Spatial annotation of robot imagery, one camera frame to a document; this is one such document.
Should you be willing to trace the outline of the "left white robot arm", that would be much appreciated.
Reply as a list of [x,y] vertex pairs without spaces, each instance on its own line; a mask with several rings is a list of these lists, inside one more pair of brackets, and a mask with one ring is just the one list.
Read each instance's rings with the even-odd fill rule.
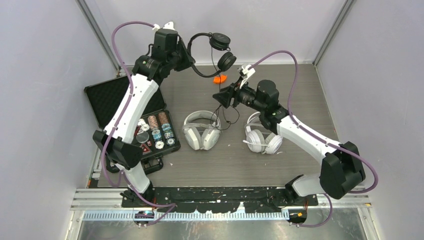
[[108,157],[132,186],[134,200],[141,207],[153,202],[148,190],[151,181],[141,163],[142,150],[132,145],[136,126],[149,101],[171,71],[180,72],[190,68],[194,60],[189,56],[184,41],[172,28],[160,28],[154,33],[150,54],[141,55],[128,73],[129,85],[114,116],[103,131],[93,135],[101,147],[101,165],[106,166]]

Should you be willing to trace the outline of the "white round gaming headphones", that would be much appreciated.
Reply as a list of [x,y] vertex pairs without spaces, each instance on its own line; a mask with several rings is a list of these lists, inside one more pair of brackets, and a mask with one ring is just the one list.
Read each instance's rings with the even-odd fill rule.
[[260,112],[254,112],[250,115],[244,125],[245,140],[242,142],[247,144],[250,151],[254,153],[273,155],[281,147],[283,138],[275,133],[262,132],[252,127],[263,127],[260,124]]

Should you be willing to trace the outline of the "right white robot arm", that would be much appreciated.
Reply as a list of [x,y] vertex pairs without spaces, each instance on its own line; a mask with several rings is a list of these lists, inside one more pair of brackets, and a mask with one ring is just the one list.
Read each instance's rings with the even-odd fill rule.
[[256,110],[265,129],[296,144],[320,164],[319,173],[301,174],[285,185],[288,203],[299,205],[306,196],[314,194],[339,200],[365,180],[355,144],[329,139],[291,116],[279,103],[280,93],[273,81],[261,80],[256,89],[241,82],[230,84],[212,97],[225,108],[243,104]]

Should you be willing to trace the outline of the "black small headphones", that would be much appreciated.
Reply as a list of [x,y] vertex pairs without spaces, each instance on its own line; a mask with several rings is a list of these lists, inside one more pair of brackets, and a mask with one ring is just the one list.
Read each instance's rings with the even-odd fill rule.
[[[231,52],[231,38],[219,32],[199,32],[190,37],[187,44],[188,54],[193,56],[194,41],[200,37],[206,37],[210,46],[210,60],[214,68],[214,72],[205,74],[199,70],[195,63],[191,65],[191,69],[201,78],[213,79],[218,75],[224,75],[236,62],[237,57]],[[218,84],[218,90],[221,91],[223,84]]]

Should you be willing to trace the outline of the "white grey angular headphones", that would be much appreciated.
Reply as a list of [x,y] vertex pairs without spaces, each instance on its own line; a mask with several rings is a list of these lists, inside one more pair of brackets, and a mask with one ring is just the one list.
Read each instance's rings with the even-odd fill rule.
[[182,131],[193,150],[208,151],[216,145],[220,137],[221,121],[211,111],[194,111],[185,118]]

